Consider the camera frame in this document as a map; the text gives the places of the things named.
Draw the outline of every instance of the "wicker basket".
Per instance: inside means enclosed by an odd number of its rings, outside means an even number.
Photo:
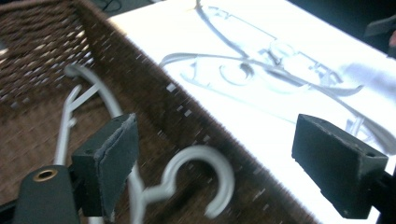
[[[82,79],[64,77],[63,70],[70,63],[81,63],[115,93],[124,112],[136,113],[138,164],[147,186],[159,184],[169,160],[194,144],[217,148],[233,166],[235,192],[220,216],[212,220],[204,216],[217,180],[208,165],[193,161],[177,175],[177,194],[151,204],[145,223],[315,221],[178,85],[169,91],[172,80],[90,3],[45,0],[4,5],[0,41],[7,47],[0,55],[0,203],[18,197],[25,175],[52,164],[64,100],[77,84],[89,87]],[[69,155],[110,119],[99,97],[74,114],[78,124],[71,130]],[[116,211],[117,223],[128,222],[128,206],[125,192]]]

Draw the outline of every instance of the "white illuminated surface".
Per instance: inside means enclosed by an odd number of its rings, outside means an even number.
[[[348,86],[363,84],[365,88],[362,91],[343,100],[396,135],[396,119],[392,117],[396,114],[396,62],[286,1],[211,0],[208,3],[232,12],[326,64],[341,75]],[[237,57],[238,54],[207,29],[193,7],[193,1],[169,0],[111,20],[156,63],[175,52]],[[258,41],[254,36],[238,36],[241,41],[249,38]],[[213,63],[216,62],[206,62],[201,72],[211,72],[216,67],[210,65]],[[341,218],[291,157],[295,125],[284,118],[293,121],[299,112],[306,112],[344,128],[347,113],[343,107],[314,91],[282,95],[263,88],[262,80],[253,80],[240,90],[236,87],[222,89],[247,100],[248,104],[236,102],[186,82],[180,75],[189,72],[185,64],[175,63],[165,68],[175,82],[217,119],[320,222],[375,223],[378,216],[375,209],[367,220]],[[392,157],[389,161],[390,173],[395,160]]]

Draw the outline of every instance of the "metal grommet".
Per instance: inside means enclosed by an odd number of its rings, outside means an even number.
[[[38,174],[36,174],[33,177],[33,180],[35,182],[43,182],[43,181],[47,181],[49,179],[52,179],[57,174],[58,174],[58,171],[55,170],[55,169],[43,170],[43,171],[39,172]]]

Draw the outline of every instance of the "woven basket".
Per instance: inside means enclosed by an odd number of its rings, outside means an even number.
[[[4,5],[0,42],[7,47],[0,55],[0,204],[18,197],[28,173],[52,164],[64,100],[77,84],[89,87],[82,79],[64,76],[66,65],[80,63],[100,76],[125,113],[136,113],[138,164],[146,186],[158,185],[170,159],[195,144],[217,148],[233,166],[235,192],[220,216],[212,220],[204,216],[217,192],[215,173],[192,161],[178,172],[177,194],[149,205],[145,223],[315,221],[177,84],[169,91],[172,80],[90,3],[45,0]],[[110,120],[99,97],[74,115],[78,124],[71,130],[69,156]],[[125,192],[116,210],[117,223],[128,222],[128,207]]]

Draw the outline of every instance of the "clothes hanger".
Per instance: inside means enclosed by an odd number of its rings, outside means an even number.
[[[58,139],[54,160],[56,164],[64,164],[65,162],[69,131],[70,128],[76,124],[76,120],[72,118],[72,112],[80,105],[84,104],[94,94],[98,93],[101,96],[111,118],[122,114],[114,95],[93,71],[79,64],[71,64],[66,66],[64,72],[67,77],[83,77],[92,84],[92,87],[76,99],[81,89],[80,85],[76,86],[64,103],[60,137]],[[180,151],[169,161],[163,172],[162,183],[159,186],[144,189],[143,180],[138,173],[137,164],[134,166],[132,172],[128,176],[131,223],[142,223],[148,203],[154,203],[172,197],[176,191],[176,175],[178,169],[182,164],[191,160],[206,161],[213,166],[219,178],[218,194],[206,208],[205,215],[209,218],[214,218],[224,210],[233,195],[234,177],[232,166],[213,147],[192,146]],[[90,217],[89,221],[90,224],[103,223],[101,217]]]

